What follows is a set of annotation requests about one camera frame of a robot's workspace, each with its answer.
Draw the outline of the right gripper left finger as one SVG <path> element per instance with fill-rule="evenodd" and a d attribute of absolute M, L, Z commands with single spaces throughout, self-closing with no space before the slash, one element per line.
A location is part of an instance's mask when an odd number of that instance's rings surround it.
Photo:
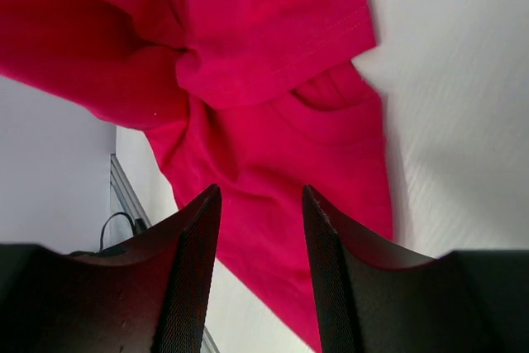
<path fill-rule="evenodd" d="M 200 351 L 221 210 L 211 185 L 99 253 L 2 245 L 2 351 Z"/>

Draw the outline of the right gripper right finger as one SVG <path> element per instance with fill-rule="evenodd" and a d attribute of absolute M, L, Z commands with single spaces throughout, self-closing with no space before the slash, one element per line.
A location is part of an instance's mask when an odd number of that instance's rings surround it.
<path fill-rule="evenodd" d="M 303 223 L 325 352 L 525 352 L 528 254 L 438 259 L 374 233 L 315 188 Z"/>

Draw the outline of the magenta t shirt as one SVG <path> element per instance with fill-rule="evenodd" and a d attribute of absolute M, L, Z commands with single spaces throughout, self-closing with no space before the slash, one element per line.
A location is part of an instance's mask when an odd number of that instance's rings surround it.
<path fill-rule="evenodd" d="M 301 197 L 393 236 L 367 0 L 1 0 L 1 73 L 142 131 L 175 202 L 222 191 L 217 258 L 321 350 Z"/>

